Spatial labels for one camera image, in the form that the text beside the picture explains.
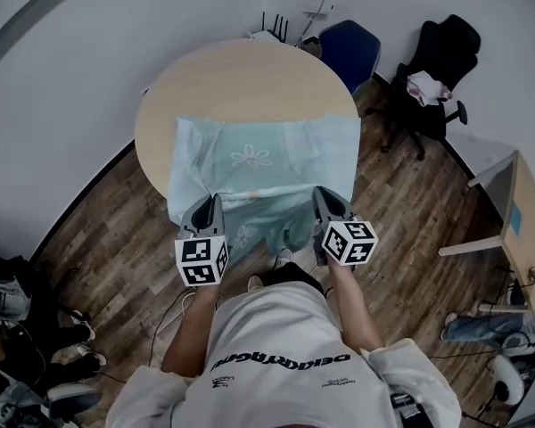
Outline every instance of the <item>blue chair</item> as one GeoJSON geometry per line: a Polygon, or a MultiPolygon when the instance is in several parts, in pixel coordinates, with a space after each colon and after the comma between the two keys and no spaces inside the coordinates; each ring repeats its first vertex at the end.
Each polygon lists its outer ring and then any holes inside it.
{"type": "Polygon", "coordinates": [[[332,25],[319,34],[321,61],[355,91],[375,72],[381,54],[381,42],[354,21],[332,25]]]}

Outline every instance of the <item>floral pattern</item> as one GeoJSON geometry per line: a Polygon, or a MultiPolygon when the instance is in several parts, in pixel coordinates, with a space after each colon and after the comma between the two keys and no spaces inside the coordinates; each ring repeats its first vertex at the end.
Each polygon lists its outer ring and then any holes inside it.
{"type": "Polygon", "coordinates": [[[237,167],[238,165],[247,163],[248,166],[253,168],[257,168],[259,166],[267,167],[272,164],[271,160],[266,159],[268,155],[268,150],[262,149],[261,151],[256,152],[251,144],[247,144],[243,147],[243,153],[232,152],[231,157],[235,160],[235,162],[232,163],[232,166],[237,167]]]}
{"type": "Polygon", "coordinates": [[[234,249],[245,249],[248,245],[248,238],[258,233],[258,228],[251,225],[242,225],[238,229],[238,236],[232,241],[234,249]]]}

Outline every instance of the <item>wooden floor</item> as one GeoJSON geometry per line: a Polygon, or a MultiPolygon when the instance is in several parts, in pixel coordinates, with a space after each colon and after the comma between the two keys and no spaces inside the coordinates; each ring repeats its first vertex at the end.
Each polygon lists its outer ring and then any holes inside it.
{"type": "MultiPolygon", "coordinates": [[[[380,87],[373,84],[358,100],[359,110],[382,99],[380,87]]],[[[384,138],[382,118],[366,118],[352,202],[380,237],[372,261],[355,272],[377,324],[388,343],[411,337],[428,355],[483,350],[477,345],[442,344],[438,336],[448,312],[469,310],[482,298],[495,296],[501,275],[492,269],[503,264],[504,257],[494,250],[440,258],[437,250],[479,234],[491,224],[494,211],[475,189],[468,190],[465,173],[442,145],[425,141],[426,160],[418,161],[416,149],[404,136],[391,153],[382,154],[384,138]]],[[[147,362],[157,324],[185,289],[175,266],[176,234],[165,200],[149,184],[132,151],[79,204],[40,257],[51,263],[53,283],[67,268],[79,267],[62,300],[90,313],[97,331],[92,347],[109,360],[105,372],[118,379],[126,380],[147,362]]],[[[300,253],[300,265],[327,285],[326,270],[316,267],[311,253],[300,253]]],[[[247,276],[272,263],[273,257],[260,245],[230,268],[222,282],[224,299],[243,292],[247,276]]],[[[165,324],[180,310],[177,303],[165,324]]],[[[158,335],[154,366],[179,320],[158,335]]],[[[63,352],[59,359],[73,354],[63,352]]],[[[432,360],[469,413],[477,413],[491,394],[484,368],[488,357],[432,360]]],[[[101,427],[121,384],[102,375],[90,382],[103,391],[103,400],[81,420],[85,426],[101,427]]],[[[476,423],[464,421],[462,426],[476,423]]]]}

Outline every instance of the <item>white t-shirt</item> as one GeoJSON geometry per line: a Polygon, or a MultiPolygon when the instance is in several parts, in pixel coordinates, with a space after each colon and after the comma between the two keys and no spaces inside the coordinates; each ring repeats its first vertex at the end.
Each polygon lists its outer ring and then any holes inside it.
{"type": "Polygon", "coordinates": [[[412,340],[359,354],[342,342],[325,298],[293,282],[218,310],[200,377],[139,367],[106,426],[395,428],[393,391],[413,396],[435,427],[459,426],[456,394],[412,340]]]}

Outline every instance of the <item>shoe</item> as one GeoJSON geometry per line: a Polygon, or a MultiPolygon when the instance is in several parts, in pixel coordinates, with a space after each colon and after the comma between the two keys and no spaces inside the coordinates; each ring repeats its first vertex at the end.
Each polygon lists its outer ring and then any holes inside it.
{"type": "Polygon", "coordinates": [[[286,247],[282,249],[282,251],[277,256],[276,265],[274,266],[274,269],[279,269],[284,265],[287,265],[288,263],[293,261],[293,252],[291,252],[286,247]]]}
{"type": "Polygon", "coordinates": [[[440,340],[444,341],[444,336],[446,334],[446,330],[449,327],[449,324],[451,324],[454,320],[457,319],[456,312],[450,312],[446,318],[444,319],[444,328],[442,328],[442,331],[440,332],[440,340]]]}
{"type": "MultiPolygon", "coordinates": [[[[83,314],[81,314],[81,312],[79,312],[78,310],[74,310],[73,312],[75,312],[78,316],[83,316],[83,314]]],[[[83,325],[87,327],[87,329],[89,330],[89,337],[85,340],[85,342],[92,341],[93,339],[95,339],[95,331],[88,322],[86,322],[85,320],[79,320],[75,317],[71,317],[71,322],[73,322],[73,325],[83,325]]]]}
{"type": "Polygon", "coordinates": [[[78,346],[78,352],[79,355],[81,355],[82,357],[84,357],[85,355],[95,355],[95,358],[97,358],[97,361],[99,362],[99,367],[107,365],[107,358],[105,358],[105,356],[101,355],[100,353],[93,352],[90,347],[80,345],[78,346]]]}
{"type": "Polygon", "coordinates": [[[252,276],[250,279],[248,279],[248,293],[259,290],[263,288],[263,286],[264,283],[261,282],[259,276],[252,276]]]}

